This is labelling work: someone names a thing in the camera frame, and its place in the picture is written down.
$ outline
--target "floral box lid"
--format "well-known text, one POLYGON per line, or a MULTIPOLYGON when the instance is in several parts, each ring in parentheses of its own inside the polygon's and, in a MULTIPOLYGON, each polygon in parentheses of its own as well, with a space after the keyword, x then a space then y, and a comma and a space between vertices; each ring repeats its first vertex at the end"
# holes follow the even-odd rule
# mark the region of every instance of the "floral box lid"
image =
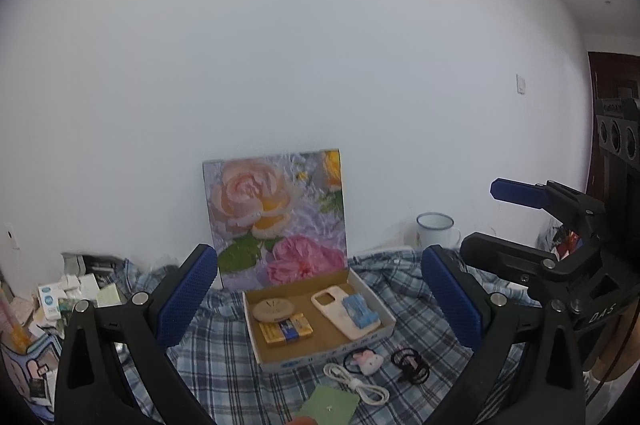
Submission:
POLYGON ((257 290, 346 268, 340 152, 203 163, 223 286, 257 290))

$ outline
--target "mug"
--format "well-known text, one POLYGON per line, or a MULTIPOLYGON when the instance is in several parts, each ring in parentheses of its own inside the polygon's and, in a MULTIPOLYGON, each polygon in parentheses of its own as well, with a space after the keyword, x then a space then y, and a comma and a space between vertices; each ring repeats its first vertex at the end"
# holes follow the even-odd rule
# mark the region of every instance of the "mug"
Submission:
POLYGON ((415 219, 418 231, 415 235, 417 249, 422 251, 431 245, 443 248, 458 248, 462 242, 462 232, 453 226, 453 218, 440 212, 424 212, 415 219), (458 232, 455 241, 452 234, 458 232))

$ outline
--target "door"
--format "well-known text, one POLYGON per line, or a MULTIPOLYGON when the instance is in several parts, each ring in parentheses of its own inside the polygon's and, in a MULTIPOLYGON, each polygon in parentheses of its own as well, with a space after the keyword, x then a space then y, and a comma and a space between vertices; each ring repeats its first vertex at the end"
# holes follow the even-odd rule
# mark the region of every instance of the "door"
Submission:
MULTIPOLYGON (((617 53, 589 53, 593 100, 598 98, 640 98, 640 56, 617 53)), ((593 115, 593 146, 587 194, 604 201, 604 159, 598 147, 598 124, 593 115)))

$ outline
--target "open shallow box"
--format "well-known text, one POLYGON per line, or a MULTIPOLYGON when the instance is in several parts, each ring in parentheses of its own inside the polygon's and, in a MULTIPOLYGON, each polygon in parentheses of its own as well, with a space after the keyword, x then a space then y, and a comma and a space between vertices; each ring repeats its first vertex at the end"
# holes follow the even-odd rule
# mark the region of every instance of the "open shallow box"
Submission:
POLYGON ((242 293, 242 301, 255 360, 265 373, 288 371, 302 365, 326 361, 328 358, 341 359, 354 349, 390 337, 396 326, 392 313, 351 269, 262 290, 245 291, 242 293), (311 302, 311 295, 334 285, 340 286, 350 295, 362 294, 369 308, 380 316, 378 329, 353 342, 338 331, 311 302), (287 345, 267 345, 252 310, 258 302, 276 297, 289 299, 296 306, 296 313, 304 313, 314 330, 310 338, 287 345))

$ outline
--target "green sticky note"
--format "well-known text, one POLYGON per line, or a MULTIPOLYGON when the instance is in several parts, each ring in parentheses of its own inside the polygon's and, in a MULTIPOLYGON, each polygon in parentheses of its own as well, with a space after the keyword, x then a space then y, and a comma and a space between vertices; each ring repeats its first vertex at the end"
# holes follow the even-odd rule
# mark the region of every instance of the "green sticky note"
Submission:
POLYGON ((359 403, 360 397, 353 392, 318 385, 298 416, 313 418, 318 425, 349 425, 359 403))

